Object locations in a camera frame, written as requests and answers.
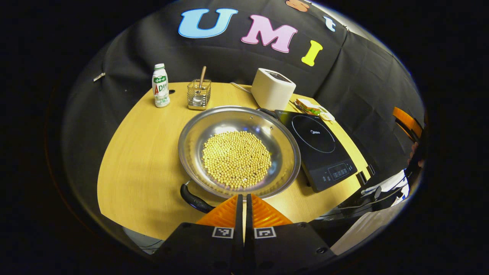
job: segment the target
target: black pan handle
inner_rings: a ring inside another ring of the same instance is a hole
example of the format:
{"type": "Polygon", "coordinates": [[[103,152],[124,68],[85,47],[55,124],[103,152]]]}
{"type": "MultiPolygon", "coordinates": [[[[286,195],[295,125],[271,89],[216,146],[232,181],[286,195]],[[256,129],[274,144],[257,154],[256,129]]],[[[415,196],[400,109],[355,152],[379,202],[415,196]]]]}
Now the black pan handle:
{"type": "Polygon", "coordinates": [[[258,108],[257,110],[262,111],[263,113],[265,113],[267,115],[271,115],[276,120],[280,120],[280,118],[278,117],[278,115],[275,112],[272,112],[272,111],[265,109],[265,108],[258,108]]]}
{"type": "Polygon", "coordinates": [[[212,209],[215,208],[215,206],[210,206],[203,199],[201,199],[201,198],[197,197],[196,195],[190,193],[190,191],[188,190],[188,187],[187,187],[187,184],[189,182],[190,181],[182,184],[182,186],[180,187],[180,196],[182,196],[183,200],[186,201],[188,204],[190,204],[190,206],[192,206],[193,208],[195,208],[201,212],[204,212],[204,213],[209,213],[212,209]]]}

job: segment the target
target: yellow table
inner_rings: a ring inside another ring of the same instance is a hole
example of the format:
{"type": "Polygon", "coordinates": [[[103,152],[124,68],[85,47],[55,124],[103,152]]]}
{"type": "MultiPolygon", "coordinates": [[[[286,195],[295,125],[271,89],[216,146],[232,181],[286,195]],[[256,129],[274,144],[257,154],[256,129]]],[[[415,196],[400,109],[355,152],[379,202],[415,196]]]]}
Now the yellow table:
{"type": "MultiPolygon", "coordinates": [[[[194,223],[204,215],[188,205],[179,192],[190,177],[178,157],[178,138],[185,124],[201,112],[187,108],[186,85],[169,84],[176,92],[170,95],[167,107],[155,107],[151,90],[134,105],[112,137],[98,175],[97,195],[102,214],[131,230],[163,240],[180,223],[194,223]]],[[[293,94],[291,100],[298,97],[318,104],[312,98],[297,94],[293,94]]],[[[222,105],[258,108],[251,94],[228,83],[212,83],[207,108],[222,105]]],[[[297,112],[291,104],[286,111],[297,112]]],[[[350,137],[337,122],[326,123],[350,154],[358,172],[363,171],[369,179],[367,162],[350,137]]],[[[266,202],[295,223],[309,222],[360,188],[355,175],[320,193],[314,193],[306,182],[301,170],[289,188],[266,202]]],[[[210,205],[216,206],[225,200],[194,182],[188,187],[210,205]]]]}

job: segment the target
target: induction cooktop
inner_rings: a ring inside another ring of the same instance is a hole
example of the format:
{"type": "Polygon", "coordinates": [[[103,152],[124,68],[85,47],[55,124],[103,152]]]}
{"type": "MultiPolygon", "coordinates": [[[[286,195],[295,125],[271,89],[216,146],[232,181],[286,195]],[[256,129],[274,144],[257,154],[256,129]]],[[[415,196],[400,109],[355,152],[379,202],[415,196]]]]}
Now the induction cooktop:
{"type": "Polygon", "coordinates": [[[315,192],[323,191],[357,172],[333,132],[316,115],[275,110],[301,152],[301,165],[315,192]]]}

